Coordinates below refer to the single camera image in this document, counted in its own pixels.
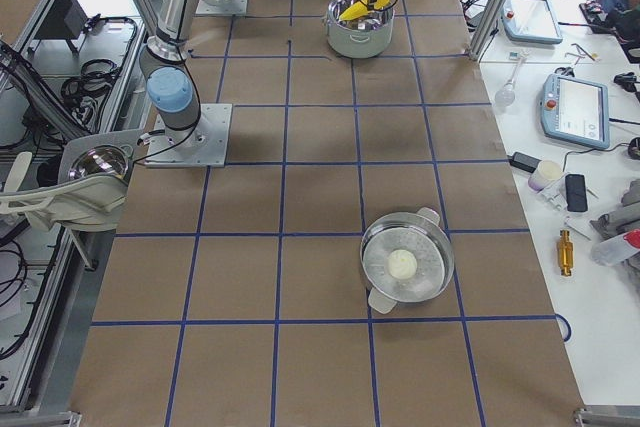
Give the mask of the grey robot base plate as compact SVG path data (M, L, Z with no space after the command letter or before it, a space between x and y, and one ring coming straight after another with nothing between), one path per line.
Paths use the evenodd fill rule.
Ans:
M153 168L223 167L232 109L231 104L202 104L199 123L187 140L189 129L175 131L167 128L158 113L154 129L164 133L150 138L143 164Z

